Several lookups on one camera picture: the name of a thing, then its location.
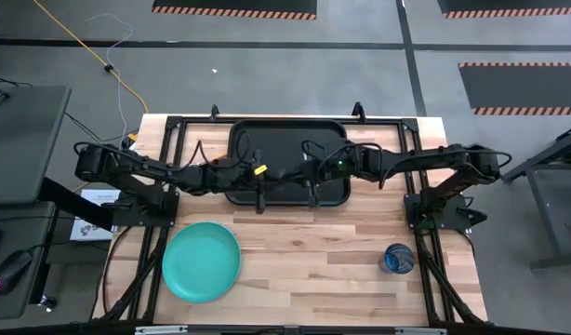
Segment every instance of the yellow tag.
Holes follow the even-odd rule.
[[[267,170],[266,165],[261,165],[260,167],[255,168],[255,176],[258,176],[259,174],[265,172],[266,170]]]

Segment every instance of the white paper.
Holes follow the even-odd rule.
[[[105,203],[113,203],[120,195],[119,190],[83,190],[81,196],[96,205]],[[99,228],[91,223],[85,222],[83,219],[76,218],[71,231],[72,241],[101,241],[111,240],[112,232]]]

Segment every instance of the orange striped edge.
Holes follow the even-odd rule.
[[[571,66],[571,61],[522,61],[522,62],[486,62],[486,61],[472,61],[461,62],[460,68],[472,66]]]
[[[540,15],[571,15],[571,7],[562,8],[529,8],[500,10],[467,10],[443,13],[445,19],[527,17]]]
[[[239,18],[264,18],[284,20],[316,20],[316,15],[311,13],[296,12],[272,12],[265,10],[238,10],[220,8],[195,8],[195,7],[166,7],[157,6],[152,8],[153,13],[162,14],[190,14],[211,16],[232,16]]]
[[[478,107],[472,108],[476,115],[571,115],[571,107]]]

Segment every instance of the teal plate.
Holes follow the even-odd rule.
[[[167,246],[162,272],[167,287],[187,302],[211,302],[240,271],[240,246],[224,226],[199,222],[182,229]]]

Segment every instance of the white cable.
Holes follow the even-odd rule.
[[[87,23],[91,20],[97,19],[99,17],[102,17],[102,16],[113,17],[113,18],[117,19],[120,23],[122,23],[125,26],[127,26],[128,28],[130,28],[130,33],[125,38],[114,43],[111,47],[108,48],[108,50],[106,50],[106,60],[108,61],[108,64],[112,65],[112,67],[113,67],[112,71],[116,70],[116,73],[118,74],[118,111],[120,112],[120,118],[122,118],[122,122],[125,124],[125,127],[122,130],[122,137],[120,138],[120,143],[118,144],[118,147],[122,148],[122,141],[125,139],[125,135],[126,135],[126,119],[125,119],[124,113],[122,112],[122,103],[120,102],[120,91],[121,91],[121,89],[120,89],[120,86],[121,86],[120,85],[120,78],[121,78],[121,75],[120,75],[120,70],[118,70],[118,68],[116,68],[116,66],[110,60],[110,51],[112,51],[112,49],[114,47],[118,46],[119,44],[121,44],[121,43],[125,42],[127,39],[129,39],[133,35],[134,30],[133,30],[133,26],[131,26],[129,23],[126,23],[123,20],[118,19],[118,17],[115,16],[114,14],[107,14],[107,13],[96,15],[93,18],[86,20],[85,23]]]

